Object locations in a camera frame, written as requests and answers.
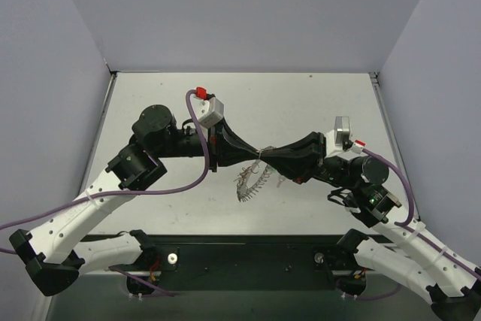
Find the black cable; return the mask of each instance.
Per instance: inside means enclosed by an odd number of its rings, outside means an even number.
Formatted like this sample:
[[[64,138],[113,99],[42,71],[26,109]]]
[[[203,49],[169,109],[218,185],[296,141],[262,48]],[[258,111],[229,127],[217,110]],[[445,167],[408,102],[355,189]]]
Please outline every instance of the black cable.
[[[192,121],[192,118],[189,118],[189,119],[183,121],[183,123],[182,123],[182,129],[184,129],[184,127],[185,127],[186,125],[188,125],[189,123],[194,123],[194,122]]]
[[[328,201],[345,207],[346,205],[343,203],[346,199],[346,196],[343,194],[343,191],[345,190],[346,190],[345,188],[339,188],[339,189],[335,189],[334,191],[331,191],[331,193],[329,193],[328,195]]]

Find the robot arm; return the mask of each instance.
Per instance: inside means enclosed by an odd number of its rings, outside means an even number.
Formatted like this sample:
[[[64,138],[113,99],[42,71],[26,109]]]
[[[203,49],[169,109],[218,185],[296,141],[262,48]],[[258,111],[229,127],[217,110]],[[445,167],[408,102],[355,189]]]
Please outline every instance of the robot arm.
[[[132,126],[134,135],[129,144],[78,198],[87,197],[88,201],[55,215],[30,232],[18,230],[11,235],[14,249],[45,295],[61,292],[79,274],[132,263],[146,269],[156,258],[167,257],[142,231],[102,241],[81,240],[108,214],[142,194],[166,173],[160,159],[202,156],[201,137],[205,137],[213,172],[218,167],[260,158],[298,184],[316,179],[338,187],[329,200],[337,196],[337,203],[356,219],[389,238],[410,257],[349,232],[340,245],[354,255],[360,266],[377,270],[410,288],[431,303],[442,319],[456,319],[450,317],[459,312],[476,315],[481,305],[481,277],[472,273],[481,271],[437,240],[424,223],[412,220],[408,226],[398,225],[407,218],[407,210],[382,186],[389,176],[386,165],[371,156],[349,161],[337,156],[350,150],[360,153],[363,148],[361,142],[351,142],[348,118],[338,117],[334,130],[325,136],[312,132],[294,144],[259,153],[230,129],[223,119],[223,104],[214,95],[202,91],[197,95],[202,99],[195,112],[203,126],[202,135],[189,127],[178,129],[165,106],[146,108]],[[461,263],[471,273],[459,267]]]

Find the white table surface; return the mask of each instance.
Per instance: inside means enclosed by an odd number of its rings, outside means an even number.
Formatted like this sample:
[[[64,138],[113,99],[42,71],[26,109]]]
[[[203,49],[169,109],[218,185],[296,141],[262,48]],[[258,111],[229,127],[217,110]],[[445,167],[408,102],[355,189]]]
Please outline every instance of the white table surface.
[[[88,182],[127,145],[132,124],[144,108],[166,105],[178,126],[188,119],[184,96],[196,86],[216,94],[234,132],[258,149],[280,147],[312,131],[326,133],[336,116],[348,116],[355,139],[394,162],[367,74],[119,73]],[[162,161],[168,173],[151,189],[186,185],[203,169],[202,158]],[[137,197],[91,233],[143,229],[151,235],[343,235],[351,228],[375,233],[327,201],[332,188],[316,180],[301,186],[286,181],[277,188],[275,176],[254,199],[240,203],[234,180],[250,164],[219,168],[188,192]],[[406,204],[401,182],[393,172],[385,186]]]

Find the cable tie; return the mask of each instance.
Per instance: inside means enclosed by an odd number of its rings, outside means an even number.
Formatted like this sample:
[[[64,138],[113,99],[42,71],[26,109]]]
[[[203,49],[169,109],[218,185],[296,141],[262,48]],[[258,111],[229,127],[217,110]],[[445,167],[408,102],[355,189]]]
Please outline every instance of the cable tie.
[[[83,193],[86,194],[87,198],[90,200],[90,201],[93,201],[93,198],[92,196],[90,195],[90,192],[86,189],[85,191],[83,191]]]
[[[418,237],[418,234],[421,231],[424,231],[425,228],[426,225],[424,223],[418,222],[416,225],[416,229],[413,231],[413,233],[407,236],[405,240],[398,242],[398,246],[401,246],[402,244],[410,244],[416,237]]]
[[[446,252],[446,250],[448,249],[448,247],[445,245],[442,249],[441,249],[441,252],[439,252],[436,256],[436,258],[434,259],[434,261],[431,263],[431,265],[434,265],[437,261],[439,261],[439,259],[441,257],[443,257],[443,254]]]

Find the gray wall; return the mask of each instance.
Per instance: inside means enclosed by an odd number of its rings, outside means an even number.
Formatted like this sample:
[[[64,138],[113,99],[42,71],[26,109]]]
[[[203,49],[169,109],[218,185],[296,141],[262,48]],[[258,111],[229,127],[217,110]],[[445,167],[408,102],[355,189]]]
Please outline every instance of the gray wall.
[[[74,0],[113,70],[379,71],[419,0]]]
[[[0,0],[0,72],[6,223],[75,196],[110,75],[71,0]],[[30,319],[38,291],[20,259],[0,254],[0,280],[0,318]]]
[[[380,72],[419,212],[481,264],[481,0],[421,0]]]

